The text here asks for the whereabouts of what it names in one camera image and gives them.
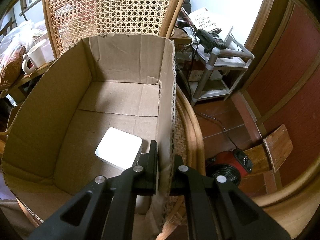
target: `wicker chair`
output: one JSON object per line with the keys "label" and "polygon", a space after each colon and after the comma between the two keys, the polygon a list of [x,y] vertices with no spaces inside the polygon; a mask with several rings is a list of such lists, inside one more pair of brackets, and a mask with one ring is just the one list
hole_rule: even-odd
{"label": "wicker chair", "polygon": [[[110,33],[170,38],[184,0],[46,0],[55,57],[83,38]],[[205,175],[204,144],[196,115],[177,88],[175,153]],[[183,197],[172,197],[158,239],[166,239],[186,214]]]}
{"label": "wicker chair", "polygon": [[12,30],[12,17],[10,18],[10,20],[8,21],[8,23],[2,28],[2,30],[0,30],[0,37],[1,35],[6,36],[11,30]]}

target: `black cable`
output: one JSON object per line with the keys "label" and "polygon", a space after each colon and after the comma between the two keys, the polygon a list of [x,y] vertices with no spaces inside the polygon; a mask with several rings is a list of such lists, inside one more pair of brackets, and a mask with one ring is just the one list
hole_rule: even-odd
{"label": "black cable", "polygon": [[189,91],[188,91],[188,100],[190,101],[191,100],[191,87],[190,87],[190,83],[189,83],[189,81],[188,81],[188,77],[186,77],[186,79],[187,79],[187,84],[188,84],[188,89],[189,89]]}
{"label": "black cable", "polygon": [[211,118],[211,119],[214,119],[214,120],[218,121],[218,122],[221,124],[221,126],[223,127],[223,130],[224,130],[223,132],[226,134],[226,136],[229,138],[229,140],[233,143],[233,145],[234,145],[236,148],[238,148],[238,146],[234,143],[234,141],[233,141],[233,140],[231,139],[231,137],[228,135],[228,132],[227,132],[226,128],[223,126],[223,124],[222,124],[222,122],[221,122],[220,120],[218,120],[217,118],[208,116],[208,115],[206,115],[206,114],[197,112],[197,111],[195,111],[195,113],[196,113],[196,114],[199,114],[199,115],[203,115],[203,116],[205,116],[205,117],[208,117],[208,118]]}
{"label": "black cable", "polygon": [[174,26],[175,28],[178,28],[178,29],[180,29],[180,30],[183,30],[185,33],[186,33],[186,35],[188,35],[188,33],[186,32],[186,30],[184,29],[184,28],[181,28],[181,27],[179,27],[179,26]]}
{"label": "black cable", "polygon": [[196,43],[197,43],[196,51],[192,54],[192,61],[191,61],[191,65],[190,65],[190,69],[192,69],[193,61],[195,60],[195,57],[196,57],[196,54],[197,54],[197,51],[198,51],[199,43],[198,43],[197,37],[196,37],[195,32],[193,31],[193,28],[191,27],[191,25],[190,25],[190,29],[192,30],[193,36],[194,36],[194,38],[196,40]]}

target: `red heater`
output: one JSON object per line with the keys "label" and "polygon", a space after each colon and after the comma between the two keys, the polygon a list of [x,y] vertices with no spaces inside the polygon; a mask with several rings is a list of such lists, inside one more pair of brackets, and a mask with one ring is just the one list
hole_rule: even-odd
{"label": "red heater", "polygon": [[223,175],[238,186],[241,178],[252,172],[252,162],[243,150],[236,148],[207,159],[205,171],[208,177]]}

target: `shelf pole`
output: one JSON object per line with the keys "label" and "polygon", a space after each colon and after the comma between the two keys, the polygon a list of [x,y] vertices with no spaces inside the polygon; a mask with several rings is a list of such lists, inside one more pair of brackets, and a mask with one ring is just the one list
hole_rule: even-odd
{"label": "shelf pole", "polygon": [[196,102],[198,101],[201,92],[206,84],[206,82],[208,81],[208,79],[210,78],[213,68],[214,68],[214,64],[216,63],[216,60],[218,58],[220,54],[220,49],[218,48],[213,48],[208,63],[205,65],[205,69],[203,71],[203,74],[201,76],[200,81],[198,82],[198,85],[196,87],[196,90],[191,98],[191,106],[194,107]]}

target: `white cup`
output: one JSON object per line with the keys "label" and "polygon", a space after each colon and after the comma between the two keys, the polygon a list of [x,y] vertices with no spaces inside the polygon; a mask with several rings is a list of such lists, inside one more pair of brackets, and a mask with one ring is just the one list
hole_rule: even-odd
{"label": "white cup", "polygon": [[[22,69],[27,75],[33,73],[37,68],[40,68],[43,64],[46,63],[41,50],[41,46],[45,43],[45,41],[46,39],[39,41],[29,50],[27,54],[24,54],[22,56],[22,58],[24,59],[24,61],[22,62]],[[30,60],[33,64],[31,68],[27,67],[28,60]]]}

